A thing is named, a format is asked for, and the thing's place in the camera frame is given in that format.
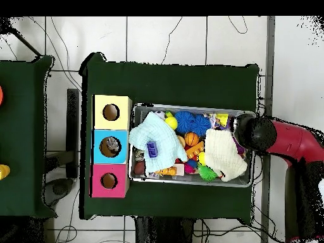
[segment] pink cube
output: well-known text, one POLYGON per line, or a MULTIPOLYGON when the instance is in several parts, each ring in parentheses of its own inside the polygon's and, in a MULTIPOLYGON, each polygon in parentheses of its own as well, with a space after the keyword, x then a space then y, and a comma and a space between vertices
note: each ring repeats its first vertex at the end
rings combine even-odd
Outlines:
POLYGON ((94 164, 92 169, 91 197, 125 197, 129 188, 126 164, 94 164))

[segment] cream knitted cloth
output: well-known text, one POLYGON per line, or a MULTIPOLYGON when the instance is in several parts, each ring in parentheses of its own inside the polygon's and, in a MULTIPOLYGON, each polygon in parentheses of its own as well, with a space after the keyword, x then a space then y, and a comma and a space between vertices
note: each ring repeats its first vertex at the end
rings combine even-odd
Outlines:
POLYGON ((237 153, 232 135, 226 130, 208 129, 205 140, 205 162, 216 173, 221 170, 221 178, 228 182, 246 171, 247 163, 237 153))

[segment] orange basketball toy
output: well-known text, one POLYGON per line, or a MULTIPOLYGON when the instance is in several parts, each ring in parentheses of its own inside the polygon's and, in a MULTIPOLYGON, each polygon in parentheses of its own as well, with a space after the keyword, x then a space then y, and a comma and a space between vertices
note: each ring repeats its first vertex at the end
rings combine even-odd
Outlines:
POLYGON ((199 137, 194 132, 188 132, 185 134, 185 143, 188 146, 195 146, 199 142, 199 137))

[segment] dark green tablecloth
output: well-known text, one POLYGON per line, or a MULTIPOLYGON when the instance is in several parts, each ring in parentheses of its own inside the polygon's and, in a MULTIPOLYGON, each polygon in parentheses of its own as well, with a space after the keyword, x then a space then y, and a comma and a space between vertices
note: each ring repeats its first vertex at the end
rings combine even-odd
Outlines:
POLYGON ((0 181, 0 215, 53 217, 42 201, 44 81, 53 57, 32 63, 0 61, 0 164, 11 173, 0 181))
POLYGON ((259 68, 107 63, 100 53, 83 62, 80 216, 141 215, 251 219, 251 187, 131 182, 124 199, 89 197, 91 95, 128 96, 135 103, 255 111, 259 68))

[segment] green spiky toy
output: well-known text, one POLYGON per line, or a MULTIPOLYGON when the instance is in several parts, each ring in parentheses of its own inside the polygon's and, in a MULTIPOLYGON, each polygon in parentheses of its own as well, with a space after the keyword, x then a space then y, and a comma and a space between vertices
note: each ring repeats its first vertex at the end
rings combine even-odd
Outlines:
POLYGON ((203 180, 208 182, 211 182, 218 177, 218 175, 211 168, 200 164, 198 164, 198 173, 203 180))

